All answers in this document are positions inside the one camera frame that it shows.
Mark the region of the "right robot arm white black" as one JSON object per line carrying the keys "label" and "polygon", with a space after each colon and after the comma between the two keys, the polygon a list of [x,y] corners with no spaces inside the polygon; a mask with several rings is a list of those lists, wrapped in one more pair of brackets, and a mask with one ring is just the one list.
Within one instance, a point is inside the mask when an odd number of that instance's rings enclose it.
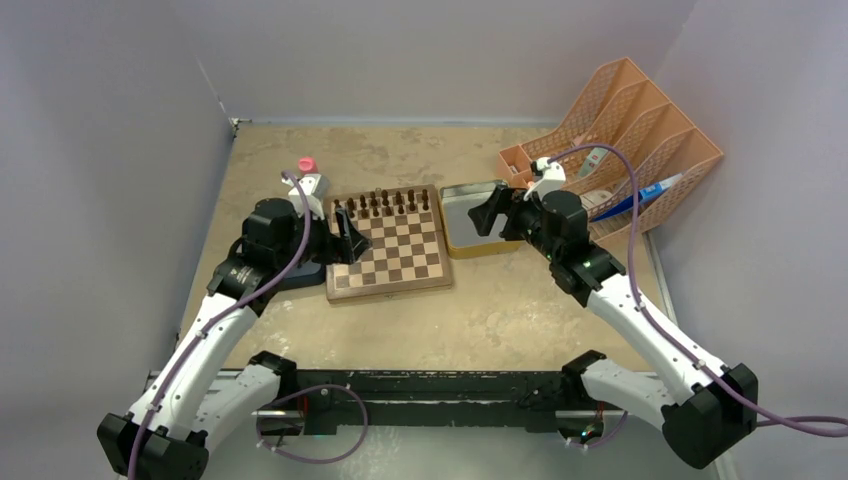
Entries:
{"label": "right robot arm white black", "polygon": [[611,325],[653,368],[648,378],[600,354],[582,356],[582,366],[564,376],[561,392],[576,407],[592,400],[611,403],[657,428],[687,465],[703,469],[756,428],[759,381],[740,363],[729,367],[671,322],[640,289],[624,266],[594,243],[580,198],[557,190],[539,197],[498,186],[468,216],[479,236],[491,233],[523,240],[549,262],[555,284]]}

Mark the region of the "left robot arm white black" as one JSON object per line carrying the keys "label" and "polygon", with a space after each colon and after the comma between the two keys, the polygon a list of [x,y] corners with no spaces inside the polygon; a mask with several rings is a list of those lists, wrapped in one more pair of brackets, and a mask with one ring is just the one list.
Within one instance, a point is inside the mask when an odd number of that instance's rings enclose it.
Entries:
{"label": "left robot arm white black", "polygon": [[165,368],[125,414],[108,414],[98,426],[97,438],[116,473],[129,479],[198,479],[213,450],[256,409],[284,409],[301,397],[328,401],[337,391],[362,401],[345,385],[301,385],[294,362],[266,351],[250,359],[234,386],[207,394],[291,269],[305,261],[350,265],[370,248],[344,210],[335,218],[338,234],[288,200],[256,204]]}

